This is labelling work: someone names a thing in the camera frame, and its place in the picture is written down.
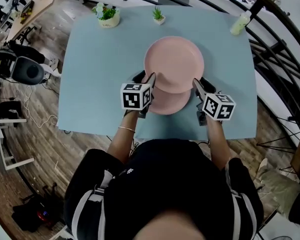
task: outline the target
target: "black metal railing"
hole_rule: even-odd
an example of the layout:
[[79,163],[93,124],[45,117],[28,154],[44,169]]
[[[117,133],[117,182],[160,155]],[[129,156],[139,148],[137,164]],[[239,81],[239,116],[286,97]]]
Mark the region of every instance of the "black metal railing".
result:
[[[153,0],[143,0],[153,5],[160,5],[159,2]],[[190,6],[180,0],[169,0],[180,6]],[[223,13],[228,13],[225,9],[212,3],[209,0],[198,0],[207,6]],[[265,41],[254,33],[249,25],[246,26],[247,33],[252,37],[250,40],[251,52],[253,55],[255,69],[268,81],[272,88],[282,99],[286,107],[292,114],[293,119],[300,125],[300,86],[297,79],[300,80],[300,63],[294,54],[287,47],[286,42],[268,26],[259,16],[258,13],[262,8],[273,13],[275,17],[286,27],[296,42],[300,46],[300,31],[289,19],[287,14],[282,11],[272,0],[256,0],[251,8],[247,8],[243,3],[237,0],[228,0],[236,5],[243,12],[249,10],[251,18],[256,20],[264,31],[269,33],[275,40],[276,44],[268,46]],[[288,80],[282,77],[282,73],[278,73],[278,69],[286,74]]]

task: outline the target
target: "potted plant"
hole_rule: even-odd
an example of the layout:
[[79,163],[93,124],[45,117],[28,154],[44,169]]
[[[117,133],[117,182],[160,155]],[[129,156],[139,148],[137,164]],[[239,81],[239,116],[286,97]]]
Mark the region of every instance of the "potted plant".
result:
[[113,8],[112,5],[105,6],[102,2],[99,2],[92,11],[96,14],[102,28],[113,28],[119,24],[119,9]]
[[163,16],[161,10],[156,6],[154,7],[154,11],[153,11],[153,20],[155,23],[159,25],[163,24],[166,20],[166,17]]

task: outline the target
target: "plant pot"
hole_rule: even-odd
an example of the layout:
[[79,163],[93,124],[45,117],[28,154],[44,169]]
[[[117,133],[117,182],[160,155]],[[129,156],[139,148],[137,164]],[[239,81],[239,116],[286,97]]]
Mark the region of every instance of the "plant pot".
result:
[[117,26],[120,22],[120,14],[116,12],[112,18],[101,20],[99,19],[99,24],[102,28],[108,29]]
[[153,20],[154,20],[155,23],[157,23],[159,25],[162,25],[166,20],[166,16],[163,16],[163,18],[161,20],[157,20],[155,18],[153,18]]

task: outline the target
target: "wooden floor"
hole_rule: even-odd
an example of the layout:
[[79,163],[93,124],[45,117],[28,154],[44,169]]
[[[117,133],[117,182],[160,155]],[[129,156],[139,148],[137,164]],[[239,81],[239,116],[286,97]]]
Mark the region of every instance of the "wooden floor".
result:
[[[58,6],[73,17],[78,19],[82,15],[90,13],[88,7],[81,5],[76,0],[58,0]],[[63,20],[54,10],[46,12],[40,17],[38,23],[42,25],[39,33],[33,35],[31,46],[37,48],[46,56],[54,55],[60,59],[59,69],[62,71],[62,61],[65,56],[67,42],[71,31],[71,24]],[[47,82],[47,88],[59,92],[60,79],[51,77]],[[17,100],[24,101],[26,92],[30,89],[22,84],[9,83],[4,81],[2,97],[15,97],[18,91]],[[42,85],[34,86],[33,93],[29,99],[29,110],[31,116],[38,124],[42,124],[50,115],[58,116],[59,95],[51,90],[45,89]],[[279,126],[269,116],[263,105],[258,103],[257,132],[256,138],[229,141],[231,151],[240,157],[245,166],[248,167],[255,185],[260,182],[255,179],[259,164],[267,157],[270,164],[276,168],[285,168],[290,164],[292,154],[265,149],[257,146],[257,143],[270,141],[283,137]],[[42,128],[38,128],[32,119],[21,124],[17,128],[9,128],[5,131],[9,149],[15,155],[17,161],[35,158],[33,163],[21,167],[21,171],[34,189],[42,192],[42,186],[52,186],[57,183],[57,193],[64,196],[69,181],[79,165],[85,152],[96,148],[106,150],[110,140],[106,136],[83,134],[71,132],[66,134],[52,123],[46,123]],[[276,146],[288,147],[286,140],[275,143]],[[210,155],[209,148],[200,144],[205,155]],[[20,198],[30,194],[25,184],[22,182],[16,170],[11,170],[5,174],[0,173],[0,220],[6,225],[10,233],[18,240],[49,239],[53,234],[62,228],[58,223],[53,231],[41,227],[38,232],[29,233],[21,231],[12,220],[12,207],[21,204]],[[265,208],[265,218],[268,217],[278,206],[271,194],[260,193],[260,198]]]

